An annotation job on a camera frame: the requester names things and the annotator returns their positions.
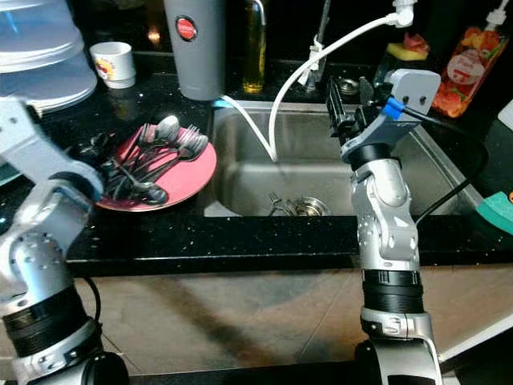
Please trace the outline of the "large steel spoon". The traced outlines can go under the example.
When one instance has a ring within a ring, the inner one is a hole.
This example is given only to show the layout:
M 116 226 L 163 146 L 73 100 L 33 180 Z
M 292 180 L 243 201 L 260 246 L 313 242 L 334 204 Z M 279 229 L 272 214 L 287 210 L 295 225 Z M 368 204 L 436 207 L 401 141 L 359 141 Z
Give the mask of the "large steel spoon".
M 170 148 L 170 144 L 177 137 L 180 130 L 180 121 L 175 115 L 168 115 L 161 119 L 157 124 L 160 133 L 160 140 L 151 151 L 147 154 L 146 160 L 143 161 L 139 168 L 133 169 L 133 172 L 142 172 L 148 170 L 154 161 L 157 161 L 164 152 Z

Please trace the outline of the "thin steel utensil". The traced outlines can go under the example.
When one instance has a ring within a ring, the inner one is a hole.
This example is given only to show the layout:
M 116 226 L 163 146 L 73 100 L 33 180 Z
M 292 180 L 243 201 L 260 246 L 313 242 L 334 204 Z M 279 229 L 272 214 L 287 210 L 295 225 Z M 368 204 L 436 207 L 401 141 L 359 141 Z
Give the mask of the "thin steel utensil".
M 271 200 L 271 209 L 269 210 L 268 217 L 291 217 L 293 216 L 292 209 L 289 207 L 289 202 L 280 198 L 276 193 L 269 194 Z

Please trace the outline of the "red peach dish soap bottle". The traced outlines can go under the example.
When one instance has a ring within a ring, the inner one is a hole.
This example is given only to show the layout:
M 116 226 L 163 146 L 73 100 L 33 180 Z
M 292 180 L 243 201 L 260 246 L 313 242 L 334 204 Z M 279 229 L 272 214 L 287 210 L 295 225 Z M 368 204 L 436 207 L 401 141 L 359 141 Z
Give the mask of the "red peach dish soap bottle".
M 485 16 L 484 26 L 469 26 L 459 38 L 450 61 L 442 69 L 431 106 L 434 111 L 450 118 L 459 118 L 466 112 L 509 42 L 508 35 L 499 30 L 506 21 L 509 2 L 501 0 Z

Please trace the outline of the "red round plate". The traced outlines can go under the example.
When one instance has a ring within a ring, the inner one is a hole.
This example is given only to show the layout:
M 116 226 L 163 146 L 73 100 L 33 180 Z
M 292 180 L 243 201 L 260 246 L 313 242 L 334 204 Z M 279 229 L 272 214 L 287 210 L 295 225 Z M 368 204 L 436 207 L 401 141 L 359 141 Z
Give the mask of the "red round plate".
M 135 133 L 129 136 L 128 140 L 124 143 L 119 144 L 116 148 L 114 157 L 117 161 L 122 162 L 126 151 L 128 150 L 129 144 L 135 139 L 136 133 L 139 129 L 136 129 Z M 164 154 L 151 164 L 148 170 L 142 172 L 136 172 L 137 176 L 146 176 L 150 170 L 158 168 L 162 164 L 167 164 L 168 161 L 175 158 L 175 151 L 170 147 Z M 103 199 L 99 202 L 98 206 L 104 209 L 120 210 L 120 212 L 149 212 L 149 210 L 158 210 L 169 208 L 169 206 L 176 205 L 182 201 L 186 201 L 188 198 L 197 194 L 206 184 L 212 179 L 213 173 L 215 172 L 217 162 L 217 154 L 213 149 L 212 144 L 209 143 L 202 154 L 195 158 L 194 161 L 183 161 L 180 164 L 172 166 L 163 176 L 159 177 L 156 181 L 158 186 L 164 188 L 169 195 L 168 203 L 164 205 L 145 205 L 144 203 L 135 203 L 128 201 L 114 201 L 107 197 L 107 193 L 103 192 Z

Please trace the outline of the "white printed cup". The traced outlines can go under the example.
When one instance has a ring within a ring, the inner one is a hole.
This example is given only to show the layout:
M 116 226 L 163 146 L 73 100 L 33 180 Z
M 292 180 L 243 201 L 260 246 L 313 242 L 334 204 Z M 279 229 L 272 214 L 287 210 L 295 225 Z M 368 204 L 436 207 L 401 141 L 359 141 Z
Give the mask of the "white printed cup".
M 132 47 L 126 42 L 99 42 L 89 47 L 93 67 L 100 79 L 112 89 L 133 87 L 136 70 Z

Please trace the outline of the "white board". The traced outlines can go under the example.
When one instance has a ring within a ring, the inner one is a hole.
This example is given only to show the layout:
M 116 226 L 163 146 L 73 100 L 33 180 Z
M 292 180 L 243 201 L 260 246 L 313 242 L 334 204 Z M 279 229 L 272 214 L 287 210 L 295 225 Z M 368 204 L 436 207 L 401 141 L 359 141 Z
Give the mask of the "white board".
M 498 121 L 501 121 L 506 128 L 513 131 L 513 99 L 505 107 L 502 107 L 501 111 L 497 115 Z

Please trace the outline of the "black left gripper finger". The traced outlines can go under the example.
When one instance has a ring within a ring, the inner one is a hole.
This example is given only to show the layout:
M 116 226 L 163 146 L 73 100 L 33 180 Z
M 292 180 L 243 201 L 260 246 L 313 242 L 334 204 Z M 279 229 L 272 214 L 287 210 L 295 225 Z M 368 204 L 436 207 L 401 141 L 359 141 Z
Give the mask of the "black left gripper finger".
M 114 201 L 144 203 L 145 205 L 164 205 L 168 203 L 168 191 L 155 182 L 147 182 L 141 176 L 132 173 L 116 173 L 107 180 L 107 197 Z
M 149 193 L 158 188 L 157 183 L 146 180 L 145 176 L 137 176 L 114 156 L 107 158 L 105 169 L 107 170 L 106 193 Z

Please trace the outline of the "yellow sponge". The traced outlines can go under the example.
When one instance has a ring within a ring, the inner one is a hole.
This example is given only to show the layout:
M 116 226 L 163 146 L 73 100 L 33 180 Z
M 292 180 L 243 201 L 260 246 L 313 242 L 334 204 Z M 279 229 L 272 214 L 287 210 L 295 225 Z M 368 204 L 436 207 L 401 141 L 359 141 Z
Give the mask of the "yellow sponge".
M 389 55 L 394 56 L 398 61 L 426 61 L 430 48 L 424 44 L 406 45 L 400 42 L 390 43 L 387 47 Z

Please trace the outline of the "teal plate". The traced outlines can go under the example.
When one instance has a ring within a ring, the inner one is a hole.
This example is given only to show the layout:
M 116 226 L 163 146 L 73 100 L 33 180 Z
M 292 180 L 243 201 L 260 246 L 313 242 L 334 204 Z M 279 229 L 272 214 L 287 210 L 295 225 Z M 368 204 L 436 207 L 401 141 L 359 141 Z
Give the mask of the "teal plate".
M 8 184 L 16 177 L 21 176 L 21 172 L 17 170 L 13 165 L 7 162 L 2 162 L 0 166 L 0 182 L 1 184 Z

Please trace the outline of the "small steel spoon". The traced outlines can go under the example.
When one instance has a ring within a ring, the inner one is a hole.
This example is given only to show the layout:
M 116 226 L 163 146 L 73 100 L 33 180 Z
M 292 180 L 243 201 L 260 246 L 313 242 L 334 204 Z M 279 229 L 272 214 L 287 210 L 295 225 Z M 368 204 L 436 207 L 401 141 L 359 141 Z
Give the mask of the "small steel spoon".
M 170 160 L 167 164 L 160 165 L 158 168 L 150 170 L 146 176 L 143 177 L 143 182 L 156 182 L 159 177 L 163 176 L 173 166 L 180 164 L 183 161 L 194 161 L 195 158 L 202 154 L 208 146 L 208 137 L 199 133 L 198 136 L 193 136 L 191 139 L 181 140 L 177 146 L 176 157 Z

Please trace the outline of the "steel sink drain strainer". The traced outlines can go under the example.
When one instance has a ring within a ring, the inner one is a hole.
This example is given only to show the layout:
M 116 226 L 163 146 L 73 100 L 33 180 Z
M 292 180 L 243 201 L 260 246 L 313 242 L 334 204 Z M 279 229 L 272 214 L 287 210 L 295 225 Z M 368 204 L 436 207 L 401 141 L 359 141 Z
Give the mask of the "steel sink drain strainer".
M 293 201 L 287 202 L 287 206 L 289 207 L 290 216 L 321 217 L 331 214 L 329 206 L 313 196 L 301 196 L 293 199 Z

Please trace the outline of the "yellow oil bottle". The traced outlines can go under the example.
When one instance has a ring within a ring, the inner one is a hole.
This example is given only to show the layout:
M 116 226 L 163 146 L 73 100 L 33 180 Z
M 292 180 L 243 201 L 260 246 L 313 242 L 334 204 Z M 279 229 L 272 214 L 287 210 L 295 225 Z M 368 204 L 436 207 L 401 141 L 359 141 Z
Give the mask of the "yellow oil bottle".
M 266 63 L 266 26 L 260 21 L 252 21 L 247 26 L 245 62 L 243 67 L 243 91 L 261 92 L 264 87 Z

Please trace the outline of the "clear sponge holder dispenser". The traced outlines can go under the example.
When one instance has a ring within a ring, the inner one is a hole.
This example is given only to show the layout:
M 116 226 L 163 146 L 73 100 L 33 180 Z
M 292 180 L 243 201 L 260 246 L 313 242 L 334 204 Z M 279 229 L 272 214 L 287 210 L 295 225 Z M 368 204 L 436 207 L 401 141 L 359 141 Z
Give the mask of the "clear sponge holder dispenser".
M 378 84 L 387 80 L 389 73 L 398 69 L 429 69 L 428 56 L 426 61 L 403 62 L 389 55 L 386 49 L 385 54 L 382 56 L 382 61 L 378 64 L 377 70 L 375 70 L 374 79 L 371 80 L 371 83 L 377 87 Z

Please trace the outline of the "green sponge cloth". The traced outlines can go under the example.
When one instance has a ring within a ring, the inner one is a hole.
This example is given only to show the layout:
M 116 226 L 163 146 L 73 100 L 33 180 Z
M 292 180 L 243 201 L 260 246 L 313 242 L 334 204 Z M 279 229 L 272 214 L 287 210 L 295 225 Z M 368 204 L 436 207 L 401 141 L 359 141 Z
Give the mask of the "green sponge cloth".
M 497 192 L 484 198 L 477 205 L 476 212 L 487 223 L 513 235 L 513 201 L 508 194 Z

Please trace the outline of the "round steel sink cap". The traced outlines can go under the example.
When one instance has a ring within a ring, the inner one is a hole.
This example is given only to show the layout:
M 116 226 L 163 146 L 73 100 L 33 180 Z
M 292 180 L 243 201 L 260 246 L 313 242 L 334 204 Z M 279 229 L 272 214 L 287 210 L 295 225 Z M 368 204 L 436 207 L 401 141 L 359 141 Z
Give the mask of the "round steel sink cap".
M 360 83 L 357 80 L 347 79 L 340 76 L 334 78 L 334 81 L 336 81 L 338 91 L 341 92 L 342 95 L 359 95 Z

